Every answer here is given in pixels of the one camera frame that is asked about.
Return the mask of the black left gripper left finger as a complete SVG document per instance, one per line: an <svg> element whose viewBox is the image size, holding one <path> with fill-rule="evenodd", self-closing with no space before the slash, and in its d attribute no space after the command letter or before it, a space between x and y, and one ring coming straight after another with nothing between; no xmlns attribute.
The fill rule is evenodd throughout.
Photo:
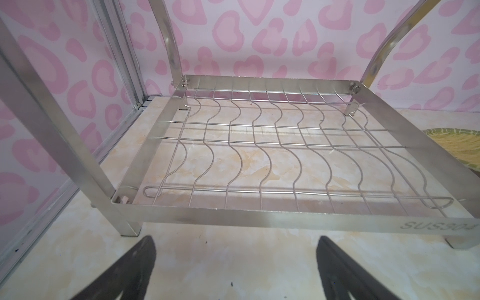
<svg viewBox="0 0 480 300"><path fill-rule="evenodd" d="M145 236L73 299L143 300L155 261L155 242Z"/></svg>

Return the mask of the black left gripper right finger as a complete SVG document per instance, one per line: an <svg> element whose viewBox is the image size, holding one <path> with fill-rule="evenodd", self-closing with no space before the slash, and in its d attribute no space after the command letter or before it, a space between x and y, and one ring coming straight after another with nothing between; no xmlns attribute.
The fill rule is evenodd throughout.
<svg viewBox="0 0 480 300"><path fill-rule="evenodd" d="M397 300L393 292L327 236L321 236L316 261L327 300Z"/></svg>

